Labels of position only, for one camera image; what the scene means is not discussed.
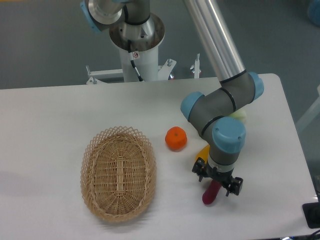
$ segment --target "orange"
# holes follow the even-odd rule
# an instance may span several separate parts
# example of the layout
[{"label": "orange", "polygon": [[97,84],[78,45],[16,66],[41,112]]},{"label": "orange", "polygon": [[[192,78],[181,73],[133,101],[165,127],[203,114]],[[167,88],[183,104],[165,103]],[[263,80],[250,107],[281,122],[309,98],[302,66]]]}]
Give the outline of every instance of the orange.
[{"label": "orange", "polygon": [[165,142],[171,150],[180,150],[187,144],[187,134],[181,127],[174,126],[166,133]]}]

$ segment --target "black cable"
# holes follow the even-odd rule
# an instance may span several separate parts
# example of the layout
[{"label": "black cable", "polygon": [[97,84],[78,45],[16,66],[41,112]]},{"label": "black cable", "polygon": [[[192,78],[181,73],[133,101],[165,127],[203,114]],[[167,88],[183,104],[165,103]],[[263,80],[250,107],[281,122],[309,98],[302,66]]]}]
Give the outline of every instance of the black cable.
[{"label": "black cable", "polygon": [[314,233],[312,233],[309,237],[307,237],[306,240],[313,240],[314,236],[317,235],[318,233],[320,233],[320,230],[315,231]]},{"label": "black cable", "polygon": [[[127,46],[127,48],[128,48],[128,53],[129,54],[131,54],[132,53],[132,51],[131,51],[131,40],[128,40],[128,46]],[[133,69],[135,70],[135,73],[136,73],[136,76],[138,77],[138,79],[139,79],[139,82],[143,82],[144,81],[144,79],[141,77],[141,75],[140,75],[140,73],[139,73],[139,71],[138,71],[138,69],[137,69],[137,66],[136,66],[136,64],[135,64],[135,61],[132,59],[132,60],[130,60],[130,63],[131,63],[131,66],[133,67]]]}]

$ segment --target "white table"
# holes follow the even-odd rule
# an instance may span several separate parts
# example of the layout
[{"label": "white table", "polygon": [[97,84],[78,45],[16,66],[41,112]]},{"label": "white table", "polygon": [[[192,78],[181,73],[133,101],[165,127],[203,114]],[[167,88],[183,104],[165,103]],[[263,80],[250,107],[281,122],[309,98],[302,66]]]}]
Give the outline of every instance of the white table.
[{"label": "white table", "polygon": [[[193,91],[219,88],[216,78],[0,90],[0,239],[252,240],[304,235],[302,204],[316,195],[280,79],[261,75],[265,92],[245,107],[246,144],[234,170],[239,196],[221,189],[212,206],[209,179],[191,172],[206,146],[180,112]],[[151,141],[155,198],[136,220],[108,224],[82,200],[80,169],[100,131],[132,126]],[[168,150],[165,134],[182,127],[188,143]]]}]

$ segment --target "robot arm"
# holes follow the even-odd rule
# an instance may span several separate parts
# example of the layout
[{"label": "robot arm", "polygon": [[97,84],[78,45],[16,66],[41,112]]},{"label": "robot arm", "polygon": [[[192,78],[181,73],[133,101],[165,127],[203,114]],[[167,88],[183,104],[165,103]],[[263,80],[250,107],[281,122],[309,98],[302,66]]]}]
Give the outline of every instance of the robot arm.
[{"label": "robot arm", "polygon": [[198,158],[192,171],[199,181],[212,178],[227,190],[226,195],[238,195],[243,180],[233,178],[232,172],[245,144],[246,129],[240,121],[226,116],[257,99],[264,85],[256,73],[247,73],[216,0],[184,3],[221,83],[221,88],[207,96],[191,93],[181,104],[183,115],[210,145],[207,162]]}]

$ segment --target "wicker basket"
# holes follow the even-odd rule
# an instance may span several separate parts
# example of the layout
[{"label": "wicker basket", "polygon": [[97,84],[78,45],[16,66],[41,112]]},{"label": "wicker basket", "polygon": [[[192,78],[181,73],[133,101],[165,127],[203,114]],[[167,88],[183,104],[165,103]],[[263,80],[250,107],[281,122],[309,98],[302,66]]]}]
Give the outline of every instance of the wicker basket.
[{"label": "wicker basket", "polygon": [[81,168],[81,193],[97,217],[123,222],[154,197],[156,161],[149,140],[132,127],[102,131],[90,142]]}]

